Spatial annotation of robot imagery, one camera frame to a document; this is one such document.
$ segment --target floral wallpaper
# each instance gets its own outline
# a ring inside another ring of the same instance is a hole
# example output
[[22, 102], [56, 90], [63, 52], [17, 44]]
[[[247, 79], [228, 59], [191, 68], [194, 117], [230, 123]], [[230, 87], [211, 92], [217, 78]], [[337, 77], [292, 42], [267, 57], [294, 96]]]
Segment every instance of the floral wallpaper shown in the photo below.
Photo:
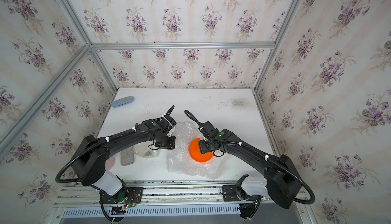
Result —
[[291, 0], [71, 2], [95, 43], [253, 42], [275, 39]]
[[55, 0], [0, 2], [0, 139], [82, 44]]
[[[16, 113], [18, 107], [8, 95], [8, 88], [2, 89], [6, 98], [3, 111]], [[2, 221], [44, 223], [46, 211], [54, 205], [62, 187], [54, 181], [58, 170], [85, 136], [97, 132], [112, 97], [107, 83], [86, 57], [0, 161], [0, 194], [3, 199], [12, 199], [0, 210]], [[70, 169], [63, 178], [74, 176]], [[23, 215], [9, 215], [15, 210]]]
[[269, 52], [269, 49], [161, 49], [102, 50], [98, 54], [121, 88], [195, 89], [254, 87]]
[[258, 91], [318, 223], [391, 222], [390, 20], [391, 0], [303, 0]]

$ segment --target white tabletop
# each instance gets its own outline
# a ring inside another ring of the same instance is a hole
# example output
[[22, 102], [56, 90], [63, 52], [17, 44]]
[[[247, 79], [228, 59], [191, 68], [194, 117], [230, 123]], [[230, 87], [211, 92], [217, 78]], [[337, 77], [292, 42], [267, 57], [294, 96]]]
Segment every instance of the white tabletop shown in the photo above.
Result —
[[[214, 127], [228, 129], [243, 141], [272, 154], [261, 116], [251, 89], [119, 89], [115, 100], [134, 96], [134, 102], [118, 108], [110, 108], [98, 137], [113, 135], [134, 127], [147, 119], [160, 117], [175, 105], [171, 117], [176, 122], [191, 122], [187, 109], [201, 122], [210, 121]], [[126, 181], [203, 181], [201, 176], [169, 173], [167, 150], [160, 150], [159, 157], [134, 156], [134, 163], [121, 166], [120, 153], [110, 170]], [[226, 167], [218, 180], [238, 180], [243, 174], [261, 176], [254, 168], [229, 155]]]

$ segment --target orange plate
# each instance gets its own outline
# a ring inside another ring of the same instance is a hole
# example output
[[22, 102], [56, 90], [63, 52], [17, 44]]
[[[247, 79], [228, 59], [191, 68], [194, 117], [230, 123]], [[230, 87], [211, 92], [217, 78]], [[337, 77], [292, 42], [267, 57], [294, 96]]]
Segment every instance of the orange plate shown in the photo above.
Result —
[[208, 160], [212, 159], [213, 154], [212, 152], [201, 154], [201, 151], [199, 150], [198, 141], [201, 140], [201, 138], [194, 139], [190, 145], [189, 145], [189, 154], [190, 157], [195, 160], [196, 162], [204, 163]]

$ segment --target bubble wrap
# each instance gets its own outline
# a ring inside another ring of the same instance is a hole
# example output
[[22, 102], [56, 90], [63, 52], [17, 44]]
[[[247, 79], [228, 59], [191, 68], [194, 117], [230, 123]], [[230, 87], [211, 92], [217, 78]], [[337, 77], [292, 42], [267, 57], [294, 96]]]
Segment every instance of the bubble wrap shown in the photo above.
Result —
[[176, 136], [175, 149], [167, 152], [167, 168], [170, 173], [179, 173], [184, 175], [198, 175], [209, 179], [217, 179], [225, 170], [225, 163], [229, 157], [228, 154], [222, 157], [212, 157], [208, 162], [199, 163], [194, 161], [189, 155], [189, 145], [197, 138], [203, 138], [202, 134], [195, 128], [193, 123], [179, 122], [175, 126], [173, 133]]
[[133, 146], [133, 151], [136, 155], [142, 157], [142, 158], [154, 158], [158, 157], [160, 154], [160, 150], [152, 150], [148, 148], [148, 145], [152, 144], [152, 141], [146, 141], [142, 143], [138, 143]]

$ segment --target vent grille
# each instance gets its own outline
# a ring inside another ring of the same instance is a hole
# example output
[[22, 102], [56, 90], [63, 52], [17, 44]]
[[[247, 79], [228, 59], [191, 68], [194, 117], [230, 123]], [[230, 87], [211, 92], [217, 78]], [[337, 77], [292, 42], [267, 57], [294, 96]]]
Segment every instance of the vent grille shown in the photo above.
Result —
[[[132, 216], [176, 216], [176, 215], [231, 215], [240, 214], [239, 204], [191, 204], [136, 206], [126, 210], [124, 215], [110, 215], [112, 207], [105, 210], [111, 217]], [[100, 207], [67, 207], [63, 218], [103, 217]]]

